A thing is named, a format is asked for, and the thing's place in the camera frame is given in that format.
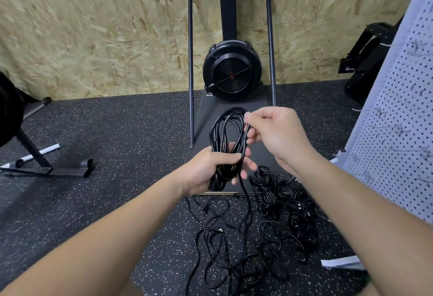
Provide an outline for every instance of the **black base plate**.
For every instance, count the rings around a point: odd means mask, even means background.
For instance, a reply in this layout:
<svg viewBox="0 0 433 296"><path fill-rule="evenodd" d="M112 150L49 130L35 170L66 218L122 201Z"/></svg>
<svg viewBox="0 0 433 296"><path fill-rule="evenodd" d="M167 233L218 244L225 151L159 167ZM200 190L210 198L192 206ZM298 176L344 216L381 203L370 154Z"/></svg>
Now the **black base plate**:
<svg viewBox="0 0 433 296"><path fill-rule="evenodd" d="M199 151L210 145L209 132L214 124L215 120L227 109L231 107L242 107L249 112L253 112L261 107L267 107L268 101L266 100L265 91L263 86L260 85L248 98L243 99L239 102L228 102L221 100L215 96L206 96L206 92L203 92L201 99L200 108L195 119L195 145L192 150L187 152L185 162L191 160ZM236 141L238 133L234 127L229 125L227 129L227 137L229 141ZM273 155L265 148L263 143L256 143L250 146L252 156L251 159L257 165L263 165L268 167L275 175L282 174L285 179L288 179L288 173L281 168L276 162ZM244 180L244 186L248 193L253 192L251 185L248 180ZM243 192L240 184L232 185L228 183L223 191L220 193L237 193Z"/></svg>

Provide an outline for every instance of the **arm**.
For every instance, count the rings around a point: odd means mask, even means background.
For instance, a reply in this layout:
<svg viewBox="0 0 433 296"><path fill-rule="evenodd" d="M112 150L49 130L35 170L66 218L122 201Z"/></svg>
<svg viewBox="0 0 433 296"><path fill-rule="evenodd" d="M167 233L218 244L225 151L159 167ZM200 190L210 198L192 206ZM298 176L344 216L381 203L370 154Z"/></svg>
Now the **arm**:
<svg viewBox="0 0 433 296"><path fill-rule="evenodd" d="M218 164L234 164L240 153L202 150L135 199L48 253L9 284L1 296L115 296L144 247L182 199L205 192ZM248 158L244 163L256 165ZM246 171L241 173L246 178Z"/></svg>
<svg viewBox="0 0 433 296"><path fill-rule="evenodd" d="M302 182L361 259L383 295L433 290L433 227L323 158L292 109L246 114L248 143L262 140Z"/></svg>

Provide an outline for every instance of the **white pegboard frame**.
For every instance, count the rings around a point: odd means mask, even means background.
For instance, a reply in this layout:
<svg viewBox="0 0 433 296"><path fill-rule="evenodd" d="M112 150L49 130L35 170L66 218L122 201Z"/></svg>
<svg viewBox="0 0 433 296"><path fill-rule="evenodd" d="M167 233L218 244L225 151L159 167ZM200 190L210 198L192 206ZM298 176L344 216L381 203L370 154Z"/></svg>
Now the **white pegboard frame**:
<svg viewBox="0 0 433 296"><path fill-rule="evenodd" d="M433 0L412 0L336 164L433 223Z"/></svg>

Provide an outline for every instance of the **white tube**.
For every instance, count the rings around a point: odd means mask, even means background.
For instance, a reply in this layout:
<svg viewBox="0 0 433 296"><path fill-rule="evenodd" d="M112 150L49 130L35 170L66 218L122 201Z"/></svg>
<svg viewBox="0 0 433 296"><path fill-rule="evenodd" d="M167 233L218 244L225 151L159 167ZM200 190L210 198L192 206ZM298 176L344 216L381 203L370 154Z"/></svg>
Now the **white tube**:
<svg viewBox="0 0 433 296"><path fill-rule="evenodd" d="M60 148L60 144L57 143L57 144L55 144L53 146L49 146L48 148L42 149L40 151L40 153L41 153L41 155L45 155L46 153L49 153L49 152L54 151L54 150L57 150L58 148ZM25 157L21 158L21 160L23 162L27 162L27 161L32 160L32 159L33 159L32 155L28 155L28 156L25 156ZM1 168L10 168L10 162L8 162L7 164L4 164L3 166L1 166Z"/></svg>

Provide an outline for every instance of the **wall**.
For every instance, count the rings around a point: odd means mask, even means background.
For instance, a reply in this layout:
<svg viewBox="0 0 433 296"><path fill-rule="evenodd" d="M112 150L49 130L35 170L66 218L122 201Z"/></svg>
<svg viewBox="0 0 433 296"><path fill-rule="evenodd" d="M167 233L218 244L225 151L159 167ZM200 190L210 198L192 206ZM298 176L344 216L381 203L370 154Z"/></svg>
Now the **wall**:
<svg viewBox="0 0 433 296"><path fill-rule="evenodd" d="M366 24L396 23L410 0L272 0L278 83L336 73ZM219 0L194 2L194 79L222 40ZM187 0L1 0L0 66L31 95L69 99L186 90ZM269 80L265 0L238 0L239 38Z"/></svg>

